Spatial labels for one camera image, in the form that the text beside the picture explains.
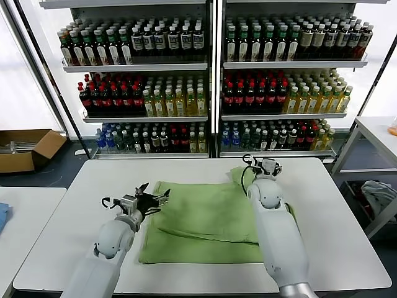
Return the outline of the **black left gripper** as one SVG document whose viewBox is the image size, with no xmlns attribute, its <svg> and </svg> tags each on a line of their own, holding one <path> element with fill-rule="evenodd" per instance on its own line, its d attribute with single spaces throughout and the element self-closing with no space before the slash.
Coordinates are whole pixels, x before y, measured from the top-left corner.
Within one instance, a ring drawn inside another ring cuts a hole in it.
<svg viewBox="0 0 397 298">
<path fill-rule="evenodd" d="M 151 215 L 160 212 L 159 206 L 164 205 L 169 200 L 170 189 L 167 189 L 161 195 L 144 194 L 149 183 L 144 183 L 135 188 L 135 196 L 137 198 L 137 209 L 142 215 Z"/>
</svg>

